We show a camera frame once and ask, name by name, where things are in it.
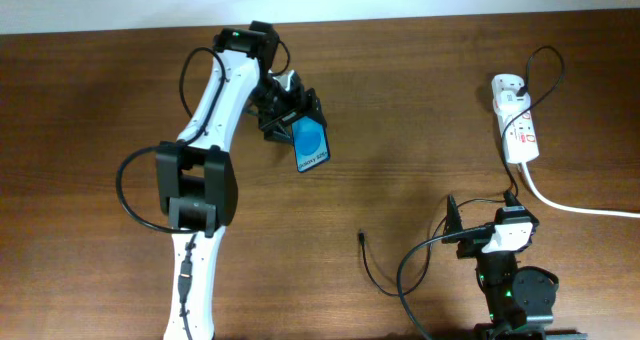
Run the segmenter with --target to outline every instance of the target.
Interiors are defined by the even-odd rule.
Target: small robot arm
[[[510,191],[506,206],[496,211],[491,223],[476,231],[462,231],[458,206],[449,195],[443,243],[458,243],[458,259],[475,258],[476,280],[489,307],[491,324],[474,328],[478,340],[585,340],[586,334],[547,332],[553,323],[552,307],[560,280],[535,266],[518,267],[516,254],[532,244],[540,221]]]
[[[240,116],[249,106],[257,108],[255,115],[265,140],[291,144],[294,149],[299,144],[304,147],[301,152],[295,149],[298,171],[329,159],[327,123],[314,89],[305,90],[293,70],[270,71],[280,44],[289,55],[270,24],[254,21],[248,30],[223,29],[214,37],[213,47],[203,49],[213,55],[211,77],[178,141],[138,150],[123,161],[116,175],[116,191],[125,211],[142,225],[170,233],[173,238],[174,290],[165,340],[214,337],[216,258],[238,202],[229,151]],[[156,153],[160,207],[168,215],[169,227],[142,219],[122,192],[124,168],[152,151]],[[202,167],[204,176],[186,173],[194,166]]]

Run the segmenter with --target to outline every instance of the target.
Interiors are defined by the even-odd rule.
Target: black cable
[[[147,220],[140,217],[140,215],[138,215],[135,211],[133,211],[133,209],[131,208],[131,206],[129,206],[129,203],[127,203],[127,200],[124,197],[124,193],[122,191],[122,175],[127,165],[129,165],[129,163],[132,162],[134,159],[136,159],[138,156],[148,154],[150,152],[155,152],[161,148],[162,148],[162,145],[149,146],[146,148],[142,148],[140,150],[135,151],[134,153],[132,153],[131,155],[127,156],[124,159],[122,164],[120,164],[120,167],[118,167],[118,171],[116,172],[116,194],[118,195],[118,201],[120,201],[120,205],[122,205],[122,207],[124,208],[124,211],[126,211],[127,214],[129,214],[129,216],[133,218],[133,220],[137,221],[141,225],[148,227],[149,229],[160,231],[167,234],[194,233],[195,232],[194,230],[172,229],[172,228],[168,228],[168,227],[164,227],[164,226],[160,226],[160,225],[156,225],[154,223],[148,222]]]
[[[197,47],[189,53],[187,59],[184,61],[184,65],[182,65],[182,72],[180,73],[180,81],[178,82],[178,92],[180,93],[180,101],[182,102],[182,107],[184,107],[184,111],[189,115],[189,119],[193,116],[191,110],[189,110],[189,105],[187,105],[187,101],[184,99],[184,77],[187,74],[187,68],[189,67],[189,63],[191,62],[191,58],[200,51],[206,51],[213,55],[213,50],[208,47]]]
[[[416,245],[413,249],[411,249],[407,253],[407,255],[405,255],[404,259],[402,259],[402,262],[400,262],[400,266],[398,266],[398,273],[396,275],[396,285],[397,285],[398,294],[399,294],[398,297],[400,298],[400,301],[402,302],[402,306],[404,307],[404,310],[407,312],[407,315],[409,316],[409,319],[411,319],[411,321],[413,321],[413,323],[418,328],[418,330],[420,331],[422,336],[424,336],[424,338],[427,339],[427,340],[432,340],[433,338],[431,337],[431,335],[429,335],[427,330],[424,328],[424,326],[422,326],[422,324],[418,321],[418,319],[416,319],[415,315],[411,311],[411,308],[409,307],[409,304],[407,303],[407,299],[405,299],[404,294],[402,293],[402,270],[404,269],[404,266],[407,264],[409,259],[411,259],[413,254],[415,254],[418,250],[422,249],[423,247],[425,247],[427,245],[431,245],[431,244],[433,244],[433,243],[435,243],[437,241],[441,241],[441,240],[444,240],[444,239],[460,236],[460,235],[463,235],[463,234],[466,234],[466,233],[470,233],[470,232],[475,232],[475,231],[486,231],[486,227],[484,225],[482,225],[482,226],[478,226],[478,227],[475,227],[475,228],[470,228],[470,229],[462,230],[462,231],[459,231],[459,232],[455,232],[455,233],[451,233],[451,234],[447,234],[447,235],[441,235],[441,236],[438,236],[438,237],[433,237],[433,238],[431,238],[429,240],[425,240],[425,241],[421,242],[420,244]]]
[[[473,203],[473,202],[484,202],[484,203],[491,203],[491,204],[499,204],[499,203],[503,203],[504,201],[501,200],[491,200],[491,199],[471,199],[471,200],[467,200],[464,201],[462,203],[460,203],[460,205],[458,205],[458,209],[464,205]],[[436,236],[436,234],[438,233],[438,231],[440,230],[440,227],[442,227],[442,225],[445,223],[445,221],[447,220],[447,217],[445,216],[442,221],[440,221],[440,223],[438,224],[438,226],[436,227],[436,229],[433,231],[433,235],[431,236],[432,238]],[[382,288],[382,286],[376,281],[376,279],[373,277],[373,274],[371,274],[371,270],[369,269],[369,264],[367,263],[367,253],[365,251],[365,234],[362,231],[358,232],[358,241],[360,242],[360,247],[362,248],[362,262],[364,263],[364,269],[367,272],[367,275],[369,276],[369,279],[371,280],[371,282],[373,283],[373,285],[375,285],[380,292],[382,292],[382,294],[386,295],[386,296],[390,296],[390,297],[397,297],[398,294],[397,293],[390,293],[388,291],[386,291],[385,289]],[[429,248],[427,249],[427,257],[424,263],[424,268],[422,270],[422,274],[420,274],[420,278],[418,279],[418,281],[416,281],[415,285],[413,285],[409,290],[405,291],[402,293],[403,296],[407,296],[410,293],[412,293],[415,289],[418,288],[418,286],[420,286],[420,284],[422,283],[422,280],[424,280],[425,276],[427,275],[427,270],[429,269],[429,262],[431,261],[431,245],[429,245]]]
[[[218,60],[218,64],[220,64],[220,70],[222,72],[222,76],[220,76],[220,86],[218,86],[218,89],[216,90],[215,95],[213,95],[213,100],[211,101],[211,106],[209,106],[209,109],[207,110],[207,116],[205,116],[204,121],[202,122],[202,125],[200,125],[200,128],[198,129],[198,132],[190,139],[187,140],[186,142],[184,142],[184,146],[189,146],[191,145],[194,141],[198,140],[198,138],[205,133],[205,130],[207,129],[207,125],[209,124],[209,120],[211,119],[211,115],[213,114],[213,109],[216,107],[216,103],[218,102],[218,98],[220,97],[220,93],[222,92],[222,88],[224,87],[224,83],[227,81],[227,70],[225,70],[224,68],[224,63],[222,62],[222,59],[220,59],[220,56],[218,56],[218,54],[211,50],[211,53],[213,54],[213,57]]]
[[[191,240],[185,245],[184,249],[186,253],[184,255],[184,260],[182,260],[182,264],[180,266],[180,275],[178,275],[178,294],[180,295],[180,316],[182,317],[182,322],[184,323],[184,331],[187,333],[187,339],[193,340],[191,337],[191,330],[189,330],[189,321],[187,320],[187,295],[189,295],[189,290],[191,290],[191,267],[193,264],[191,263],[191,250],[193,250],[195,246],[194,241],[196,240],[197,234],[193,234],[191,236]]]
[[[220,59],[220,56],[218,56],[217,53],[215,53],[213,50],[211,50],[209,48],[196,48],[195,50],[193,50],[189,54],[189,56],[187,57],[187,60],[185,61],[185,64],[183,66],[182,75],[180,77],[181,78],[180,85],[182,85],[182,80],[184,80],[184,73],[185,73],[186,68],[189,65],[189,61],[191,60],[193,55],[195,53],[197,53],[198,51],[204,51],[204,50],[198,50],[198,49],[207,49],[207,51],[211,51],[211,54],[213,54],[213,57],[220,64],[220,69],[221,69],[221,72],[222,72],[222,76],[220,77],[220,86],[218,86],[218,89],[216,90],[216,93],[213,96],[213,100],[211,102],[211,106],[207,110],[207,115],[206,115],[206,117],[204,119],[204,122],[202,123],[202,125],[198,129],[198,132],[196,132],[195,136],[192,137],[190,140],[179,141],[179,143],[182,144],[182,146],[185,146],[185,147],[189,146],[190,144],[192,144],[194,141],[196,141],[205,132],[205,130],[207,128],[207,124],[209,123],[209,120],[211,119],[211,114],[213,114],[213,109],[215,108],[216,103],[218,102],[218,98],[220,97],[220,93],[222,92],[222,88],[223,88],[224,83],[225,83],[225,81],[227,79],[227,72],[225,70],[224,63]],[[181,99],[182,99],[183,105],[186,106],[186,102],[184,101],[184,96],[182,96],[183,95],[182,94],[182,86],[180,88],[180,95],[181,95]],[[144,155],[144,154],[148,154],[150,152],[157,151],[157,150],[159,150],[161,148],[162,148],[162,145],[149,146],[149,147],[146,147],[146,148],[142,148],[142,149],[139,149],[139,150],[133,152],[131,155],[127,156],[124,159],[124,161],[118,167],[118,171],[116,172],[116,194],[118,196],[118,201],[120,202],[120,205],[122,205],[122,207],[124,208],[124,211],[126,211],[127,214],[129,214],[129,216],[131,216],[133,218],[133,220],[137,221],[141,225],[144,225],[144,226],[146,226],[146,227],[148,227],[148,228],[150,228],[152,230],[164,232],[164,233],[167,233],[167,234],[192,234],[192,233],[195,233],[196,232],[195,230],[172,229],[172,228],[168,228],[168,227],[164,227],[164,226],[160,226],[160,225],[156,225],[154,223],[151,223],[151,222],[143,219],[140,215],[138,215],[135,211],[133,211],[133,209],[129,206],[129,203],[127,203],[127,200],[125,199],[124,192],[122,190],[122,176],[123,176],[123,173],[124,173],[124,169],[127,167],[127,165],[129,165],[129,163],[131,163],[137,157],[139,157],[141,155]]]
[[[191,337],[191,330],[189,330],[189,320],[187,320],[187,310],[185,309],[185,305],[180,305],[180,311],[184,314],[182,316],[182,322],[184,323],[184,331],[187,333],[187,339],[193,340]]]
[[[534,57],[542,50],[550,50],[554,54],[556,54],[556,56],[558,57],[558,60],[560,60],[560,75],[558,76],[558,79],[556,80],[555,84],[553,84],[553,86],[544,95],[542,95],[538,100],[536,100],[528,108],[526,108],[520,114],[518,114],[513,119],[511,119],[509,123],[507,123],[507,126],[504,127],[504,130],[502,131],[502,136],[500,137],[500,141],[501,141],[500,153],[501,153],[502,165],[504,166],[504,169],[507,172],[507,175],[509,176],[509,180],[511,181],[511,187],[515,188],[514,196],[516,198],[518,197],[518,192],[519,192],[518,183],[516,182],[513,174],[511,173],[511,169],[509,169],[509,165],[507,164],[507,155],[506,155],[506,152],[504,151],[504,144],[505,144],[504,137],[507,133],[507,130],[509,129],[509,126],[511,126],[511,124],[513,124],[513,122],[516,121],[520,116],[522,116],[523,114],[525,114],[530,110],[533,110],[533,108],[538,106],[538,104],[540,104],[544,99],[546,99],[549,95],[551,95],[551,93],[558,87],[558,85],[562,82],[562,80],[564,80],[564,76],[566,74],[564,58],[562,57],[562,55],[560,55],[560,52],[556,50],[556,48],[550,45],[539,47],[538,49],[536,49],[536,51],[533,52],[533,54],[531,54],[531,56],[529,57],[529,60],[527,61],[524,86],[521,87],[520,90],[518,90],[518,93],[516,95],[523,96],[529,91],[529,76],[531,72],[531,64],[533,63]]]
[[[285,43],[282,40],[278,40],[278,43],[280,45],[282,45],[282,48],[284,49],[284,52],[287,53],[287,64],[284,66],[284,69],[278,71],[278,72],[274,72],[272,75],[273,76],[280,76],[282,74],[284,74],[285,71],[287,71],[287,69],[289,68],[289,62],[291,62],[291,53],[289,52],[289,48],[287,48],[287,45],[285,45]]]

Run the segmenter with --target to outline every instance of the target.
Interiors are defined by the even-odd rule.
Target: cable connector
[[[178,277],[178,294],[180,295],[180,303],[187,302],[187,295],[191,290],[191,268],[193,264],[191,259],[185,258],[180,265],[180,276]]]
[[[516,93],[517,97],[522,97],[524,96],[524,94],[529,92],[529,86],[527,84],[524,84],[523,87],[520,88],[520,90],[518,90],[518,92]]]
[[[187,295],[189,295],[189,290],[191,290],[191,272],[193,269],[193,263],[191,262],[191,250],[196,247],[194,243],[196,235],[194,234],[191,237],[191,241],[185,244],[184,249],[187,253],[184,255],[184,260],[182,260],[182,264],[180,264],[180,276],[178,276],[178,295],[180,295],[180,304],[186,304]]]

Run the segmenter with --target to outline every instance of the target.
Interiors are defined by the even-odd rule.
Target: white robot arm
[[[218,101],[214,104],[214,94],[221,85],[220,64],[213,61],[211,78],[202,95],[196,112],[187,127],[180,133],[178,140],[188,141],[192,139],[205,121],[207,111],[214,105],[213,113],[206,125],[205,132],[189,146],[208,150],[217,146],[221,151],[231,151],[233,133],[242,115],[244,105],[251,91],[258,85],[260,68],[256,59],[248,58],[245,53],[226,50],[218,54],[224,66],[226,66],[226,82],[220,93]],[[192,264],[190,274],[182,274],[182,263],[187,257],[186,244],[190,243],[193,235],[173,234],[175,252],[175,266],[173,275],[173,295],[171,299],[171,313],[169,323],[164,334],[165,340],[188,339],[187,328],[183,316],[188,316],[186,326],[193,339],[213,338],[214,324],[212,318],[213,281],[215,277],[216,258],[220,242],[226,230],[226,226],[220,226],[213,233],[213,237],[205,237],[203,232],[195,234],[193,249],[191,249],[190,261]],[[178,283],[181,277],[191,277],[191,288],[186,302],[180,301]]]
[[[313,157],[314,166],[329,158],[326,121],[315,91],[305,91],[294,71],[276,76],[269,70],[279,44],[282,42],[270,24],[253,22],[249,30],[225,28],[214,38],[212,49],[201,49],[213,54],[213,69],[198,108],[178,141],[138,150],[118,170],[116,191],[125,211],[142,225],[173,237],[174,290],[165,340],[214,337],[216,258],[238,201],[229,151],[247,100],[258,109],[258,127],[265,140],[295,147],[297,141],[294,143],[287,128],[292,126],[295,134],[296,129],[307,128],[301,125],[303,122],[312,122],[321,129],[325,145],[314,145],[318,149],[314,153],[308,150],[309,144],[304,144],[300,158],[309,163],[307,158]],[[304,138],[304,131],[298,131]],[[160,206],[169,216],[170,227],[142,219],[122,192],[124,168],[136,157],[152,151],[156,152]],[[204,177],[184,173],[194,166],[203,167]],[[298,166],[298,170],[306,171],[307,167]]]

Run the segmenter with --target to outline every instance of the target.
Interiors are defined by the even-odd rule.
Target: white cable
[[[551,207],[554,207],[554,208],[559,209],[559,210],[577,212],[577,213],[581,213],[581,214],[622,216],[622,217],[640,219],[640,214],[638,214],[638,213],[630,213],[630,212],[624,212],[624,211],[582,209],[582,208],[576,208],[576,207],[572,207],[572,206],[565,206],[565,205],[556,204],[553,201],[551,201],[551,200],[547,199],[546,197],[542,196],[542,194],[540,194],[538,189],[536,189],[535,185],[533,185],[533,180],[531,180],[531,175],[529,174],[529,169],[527,168],[527,163],[524,163],[524,162],[520,163],[520,169],[522,170],[522,173],[524,174],[524,177],[527,180],[527,185],[529,185],[529,188],[531,189],[533,194],[538,199],[540,199],[540,201],[542,201],[543,203],[545,203],[545,204],[547,204],[547,205],[549,205]]]

